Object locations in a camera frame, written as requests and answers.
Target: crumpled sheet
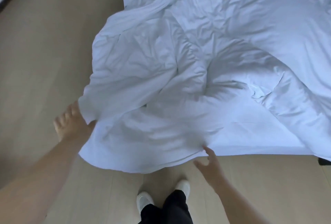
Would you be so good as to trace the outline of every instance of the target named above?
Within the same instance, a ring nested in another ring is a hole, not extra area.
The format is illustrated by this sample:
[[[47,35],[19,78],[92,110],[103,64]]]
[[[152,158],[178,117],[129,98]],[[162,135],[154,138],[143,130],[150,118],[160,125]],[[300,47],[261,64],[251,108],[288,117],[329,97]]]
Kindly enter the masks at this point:
[[[325,0],[124,0],[93,42],[80,155],[148,173],[203,155],[331,160]]]

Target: foot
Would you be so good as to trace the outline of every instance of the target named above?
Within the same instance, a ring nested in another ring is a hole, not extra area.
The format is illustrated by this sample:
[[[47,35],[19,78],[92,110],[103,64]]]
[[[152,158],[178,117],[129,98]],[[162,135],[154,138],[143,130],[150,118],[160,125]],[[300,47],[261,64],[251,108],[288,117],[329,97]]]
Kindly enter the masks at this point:
[[[177,183],[175,190],[180,190],[183,191],[183,193],[186,196],[186,200],[188,199],[188,196],[190,195],[190,183],[188,180],[181,180],[180,182]]]
[[[137,207],[138,207],[139,213],[141,213],[141,211],[144,209],[144,207],[146,207],[149,204],[154,205],[154,201],[153,201],[152,197],[149,195],[149,193],[141,192],[140,194],[138,194]]]

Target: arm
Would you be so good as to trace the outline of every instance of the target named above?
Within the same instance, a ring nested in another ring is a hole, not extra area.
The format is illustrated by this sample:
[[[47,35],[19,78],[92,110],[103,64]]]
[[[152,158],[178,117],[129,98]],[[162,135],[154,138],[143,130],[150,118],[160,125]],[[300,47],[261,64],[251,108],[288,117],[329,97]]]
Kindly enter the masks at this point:
[[[1,223],[35,224],[43,221],[78,152],[91,136],[95,122],[87,125],[75,102],[54,120],[54,126],[60,143],[24,175],[0,190]]]
[[[225,178],[214,151],[204,147],[209,164],[194,161],[208,184],[218,194],[230,224],[269,224]]]

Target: hand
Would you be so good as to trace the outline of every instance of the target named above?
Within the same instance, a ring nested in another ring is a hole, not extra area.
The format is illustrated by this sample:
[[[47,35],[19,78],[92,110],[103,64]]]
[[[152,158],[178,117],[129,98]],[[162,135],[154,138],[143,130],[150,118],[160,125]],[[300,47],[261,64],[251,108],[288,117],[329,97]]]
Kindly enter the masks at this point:
[[[86,142],[93,132],[96,121],[87,125],[79,110],[78,102],[75,101],[61,116],[56,117],[53,123],[59,141],[70,139]]]
[[[206,146],[203,146],[203,148],[208,154],[209,164],[203,165],[197,160],[194,161],[194,164],[205,177],[205,180],[208,182],[208,184],[213,189],[216,189],[217,186],[219,186],[219,184],[225,180],[225,177],[214,151]]]

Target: forearm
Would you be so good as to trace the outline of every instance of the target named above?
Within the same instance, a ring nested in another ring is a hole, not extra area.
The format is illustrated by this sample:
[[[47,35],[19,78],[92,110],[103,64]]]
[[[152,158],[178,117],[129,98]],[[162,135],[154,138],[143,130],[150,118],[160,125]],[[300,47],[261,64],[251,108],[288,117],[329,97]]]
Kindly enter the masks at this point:
[[[214,190],[222,201],[230,224],[269,224],[224,176],[219,178]]]
[[[82,140],[63,140],[24,175],[0,190],[2,223],[38,223],[62,188]]]

